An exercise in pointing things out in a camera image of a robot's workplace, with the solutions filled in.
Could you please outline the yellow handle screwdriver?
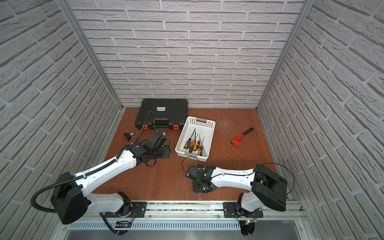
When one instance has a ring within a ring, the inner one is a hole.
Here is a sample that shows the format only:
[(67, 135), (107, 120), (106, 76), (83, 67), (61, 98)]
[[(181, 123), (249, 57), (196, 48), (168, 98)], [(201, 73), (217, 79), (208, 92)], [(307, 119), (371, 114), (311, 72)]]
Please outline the yellow handle screwdriver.
[(196, 147), (197, 147), (197, 134), (195, 132), (195, 140), (194, 140), (194, 145), (193, 145), (193, 152), (196, 152)]

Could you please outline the black yellow long screwdriver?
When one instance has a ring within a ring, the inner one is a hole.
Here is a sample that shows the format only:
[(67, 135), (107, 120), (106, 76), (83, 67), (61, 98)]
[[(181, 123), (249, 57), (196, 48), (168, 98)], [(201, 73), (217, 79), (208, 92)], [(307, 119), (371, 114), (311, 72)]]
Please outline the black yellow long screwdriver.
[(194, 133), (195, 133), (196, 130), (194, 130), (191, 134), (191, 136), (188, 138), (188, 140), (186, 141), (185, 143), (185, 146), (184, 146), (184, 150), (188, 150), (190, 148), (190, 145), (191, 145), (191, 142), (192, 142), (192, 138), (194, 136)]

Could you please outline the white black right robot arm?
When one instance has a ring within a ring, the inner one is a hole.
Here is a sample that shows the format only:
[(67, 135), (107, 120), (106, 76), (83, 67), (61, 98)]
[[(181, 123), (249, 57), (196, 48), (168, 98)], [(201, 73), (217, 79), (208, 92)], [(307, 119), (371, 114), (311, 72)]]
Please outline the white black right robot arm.
[(236, 217), (255, 219), (263, 207), (277, 212), (284, 212), (287, 208), (287, 180), (265, 165), (241, 171), (190, 166), (186, 178), (194, 182), (201, 194), (224, 187), (247, 190), (239, 195)]

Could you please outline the orange handle screwdriver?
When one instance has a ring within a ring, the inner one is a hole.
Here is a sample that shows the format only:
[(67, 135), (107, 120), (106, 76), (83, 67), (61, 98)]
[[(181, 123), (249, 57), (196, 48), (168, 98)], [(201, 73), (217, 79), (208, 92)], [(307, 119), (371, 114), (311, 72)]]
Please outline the orange handle screwdriver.
[(196, 149), (197, 149), (197, 137), (195, 137), (195, 139), (192, 141), (191, 149), (192, 149), (192, 151), (196, 151)]

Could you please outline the orange black screwdriver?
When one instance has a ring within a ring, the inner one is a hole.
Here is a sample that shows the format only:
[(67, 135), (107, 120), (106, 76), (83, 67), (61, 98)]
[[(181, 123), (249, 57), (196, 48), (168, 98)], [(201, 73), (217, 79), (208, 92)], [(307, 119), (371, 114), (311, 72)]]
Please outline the orange black screwdriver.
[(198, 141), (197, 141), (196, 151), (199, 152), (200, 148), (201, 148), (201, 138), (199, 138)]
[(196, 143), (196, 139), (194, 139), (193, 141), (191, 141), (190, 145), (189, 145), (189, 152), (192, 153), (194, 151), (194, 147), (195, 147), (195, 143)]

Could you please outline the clear handle tester screwdriver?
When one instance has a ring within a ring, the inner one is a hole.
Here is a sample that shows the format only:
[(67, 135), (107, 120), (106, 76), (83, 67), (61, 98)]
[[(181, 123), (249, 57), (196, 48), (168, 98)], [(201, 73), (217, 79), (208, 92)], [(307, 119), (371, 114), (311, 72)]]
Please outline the clear handle tester screwdriver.
[(202, 141), (202, 144), (201, 144), (201, 156), (204, 157), (205, 154), (206, 154), (206, 150), (205, 150), (205, 147), (204, 147), (204, 140), (205, 138), (203, 138), (203, 141)]

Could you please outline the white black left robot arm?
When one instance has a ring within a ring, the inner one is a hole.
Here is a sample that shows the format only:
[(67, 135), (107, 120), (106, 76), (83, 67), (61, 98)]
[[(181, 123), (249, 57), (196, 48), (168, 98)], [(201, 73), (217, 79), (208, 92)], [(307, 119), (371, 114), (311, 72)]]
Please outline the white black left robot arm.
[(71, 175), (61, 174), (56, 183), (38, 190), (31, 197), (35, 209), (56, 213), (62, 224), (69, 225), (84, 215), (116, 213), (126, 217), (134, 213), (133, 204), (124, 192), (95, 194), (94, 190), (119, 174), (150, 160), (168, 159), (170, 145), (162, 130), (149, 139), (124, 145), (119, 153), (91, 169)]

